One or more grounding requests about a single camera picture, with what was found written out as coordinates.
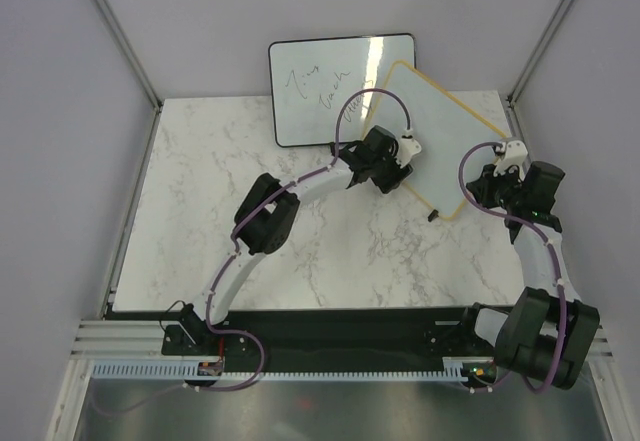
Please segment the yellow-framed whiteboard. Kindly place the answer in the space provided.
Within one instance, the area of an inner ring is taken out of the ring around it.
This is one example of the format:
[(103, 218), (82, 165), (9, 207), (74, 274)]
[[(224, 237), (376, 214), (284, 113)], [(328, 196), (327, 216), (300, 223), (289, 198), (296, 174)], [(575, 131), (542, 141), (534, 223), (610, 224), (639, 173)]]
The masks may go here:
[(410, 118), (422, 150), (412, 159), (413, 173), (404, 185), (440, 218), (454, 219), (466, 203), (458, 184), (462, 157), (473, 146), (508, 134), (403, 60), (368, 61), (365, 80), (396, 94), (407, 109), (387, 95), (366, 95), (361, 134), (379, 125), (400, 136)]

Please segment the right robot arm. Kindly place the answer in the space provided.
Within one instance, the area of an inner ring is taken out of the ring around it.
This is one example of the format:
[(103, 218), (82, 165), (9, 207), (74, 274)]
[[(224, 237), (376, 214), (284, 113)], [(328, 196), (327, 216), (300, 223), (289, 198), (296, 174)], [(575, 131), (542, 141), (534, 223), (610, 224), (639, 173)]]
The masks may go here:
[(492, 345), (496, 364), (536, 393), (574, 386), (600, 325), (599, 311), (580, 300), (562, 268), (562, 225), (552, 208), (564, 176), (546, 162), (527, 172), (487, 164), (464, 185), (475, 207), (503, 219), (526, 285), (508, 314), (481, 309), (457, 342), (469, 355)]

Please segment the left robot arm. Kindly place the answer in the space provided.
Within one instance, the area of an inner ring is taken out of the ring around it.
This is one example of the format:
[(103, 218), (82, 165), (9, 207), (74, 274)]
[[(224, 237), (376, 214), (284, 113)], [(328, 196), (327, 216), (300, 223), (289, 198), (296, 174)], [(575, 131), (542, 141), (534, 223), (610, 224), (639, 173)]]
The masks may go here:
[(395, 136), (378, 125), (361, 141), (331, 147), (334, 157), (325, 166), (286, 182), (264, 173), (252, 185), (234, 217), (231, 252), (199, 297), (180, 312), (184, 343), (194, 353), (216, 349), (215, 326), (225, 320), (255, 267), (285, 244), (302, 206), (367, 181), (387, 194), (413, 172), (411, 161), (421, 153), (411, 128)]

